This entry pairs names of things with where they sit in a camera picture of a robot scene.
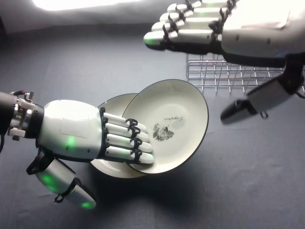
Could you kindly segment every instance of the back of robotic hand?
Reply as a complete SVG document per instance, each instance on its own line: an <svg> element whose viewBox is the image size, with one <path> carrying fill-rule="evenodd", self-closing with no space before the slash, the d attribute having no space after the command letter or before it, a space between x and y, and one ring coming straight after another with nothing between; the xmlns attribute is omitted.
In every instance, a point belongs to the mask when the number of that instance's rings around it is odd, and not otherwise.
<svg viewBox="0 0 305 229"><path fill-rule="evenodd" d="M86 209L96 206L94 195L61 159L153 163L146 127L136 120L78 101L57 100L42 107L34 104L32 97L33 92L0 92L0 151L6 132L16 141L20 137L36 139L38 154L27 173L35 174L57 194L55 202L67 199Z"/></svg>
<svg viewBox="0 0 305 229"><path fill-rule="evenodd" d="M153 50L215 53L235 64L285 67L223 111L222 123L230 124L256 114L266 118L268 109L298 94L304 82L304 20L305 1L186 0L169 6L144 42Z"/></svg>

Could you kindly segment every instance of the ceramic plate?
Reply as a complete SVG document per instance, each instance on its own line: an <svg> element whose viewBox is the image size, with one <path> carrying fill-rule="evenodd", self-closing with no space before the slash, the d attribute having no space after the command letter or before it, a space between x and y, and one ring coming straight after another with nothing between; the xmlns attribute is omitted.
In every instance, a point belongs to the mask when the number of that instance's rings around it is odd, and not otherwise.
<svg viewBox="0 0 305 229"><path fill-rule="evenodd" d="M195 86L182 80L164 80L141 91L123 117L132 117L145 125L153 147L152 165L130 166L156 174L176 168L193 155L206 133L209 111Z"/></svg>
<svg viewBox="0 0 305 229"><path fill-rule="evenodd" d="M137 94L122 94L117 97L114 97L107 102L101 104L100 107L105 107L106 112L112 115L122 116L124 110L130 101ZM117 163L105 160L93 160L91 161L94 167L96 167L102 173L105 173L112 177L118 178L136 178L144 176L143 173L139 173L134 169L130 168L126 163Z"/></svg>

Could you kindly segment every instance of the stacked plate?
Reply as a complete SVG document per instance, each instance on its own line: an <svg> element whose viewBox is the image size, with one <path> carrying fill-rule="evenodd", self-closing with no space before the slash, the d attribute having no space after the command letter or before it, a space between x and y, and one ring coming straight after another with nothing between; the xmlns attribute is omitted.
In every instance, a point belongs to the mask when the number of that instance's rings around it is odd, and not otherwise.
<svg viewBox="0 0 305 229"><path fill-rule="evenodd" d="M205 136L209 111L201 92L182 80L154 83L138 94L123 94L101 104L106 112L136 119L147 128L154 163L149 166L93 160L101 172L118 178L163 173L187 161Z"/></svg>

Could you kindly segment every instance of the metal wire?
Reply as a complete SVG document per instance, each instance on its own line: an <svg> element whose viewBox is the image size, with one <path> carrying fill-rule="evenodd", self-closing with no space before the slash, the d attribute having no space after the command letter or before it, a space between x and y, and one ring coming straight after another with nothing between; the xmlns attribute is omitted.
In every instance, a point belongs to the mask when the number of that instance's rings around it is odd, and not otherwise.
<svg viewBox="0 0 305 229"><path fill-rule="evenodd" d="M227 63L217 54L186 55L186 80L204 92L205 88L219 90L242 89L245 94L257 85L278 76L282 68L250 67ZM305 93L305 85L300 93Z"/></svg>

